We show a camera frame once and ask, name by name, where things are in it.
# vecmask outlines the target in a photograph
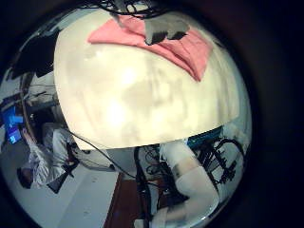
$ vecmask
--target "white cylinder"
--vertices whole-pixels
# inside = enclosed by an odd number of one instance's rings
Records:
[[[176,186],[179,192],[189,199],[173,207],[159,210],[153,217],[152,227],[205,226],[210,220],[209,215],[219,204],[219,194],[206,171],[199,165],[194,153],[183,141],[162,144],[161,154],[171,169],[185,167],[180,170],[180,176],[176,178]]]

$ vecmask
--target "pink cloth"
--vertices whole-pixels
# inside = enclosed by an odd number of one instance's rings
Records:
[[[161,55],[177,66],[185,69],[196,81],[200,81],[206,69],[211,45],[198,31],[190,28],[180,40],[167,40],[148,46],[144,36],[143,20],[132,16],[120,16],[124,27],[113,19],[94,30],[87,41],[91,44],[118,44],[143,48]]]

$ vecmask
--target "table surface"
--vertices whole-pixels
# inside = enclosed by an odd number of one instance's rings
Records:
[[[69,129],[100,148],[122,148],[187,138],[238,116],[231,66],[214,46],[200,83],[160,55],[137,47],[87,42],[111,19],[97,10],[62,30],[54,78]],[[91,149],[75,139],[81,149]]]

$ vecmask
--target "brown floor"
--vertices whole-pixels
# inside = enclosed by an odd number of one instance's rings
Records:
[[[104,228],[133,228],[139,218],[140,201],[136,182],[119,176]]]

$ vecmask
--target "computer monitor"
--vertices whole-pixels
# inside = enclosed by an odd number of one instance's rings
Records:
[[[8,135],[8,140],[10,143],[17,143],[22,138],[18,124],[23,122],[23,118],[16,116],[15,106],[11,106],[2,111],[2,118]]]

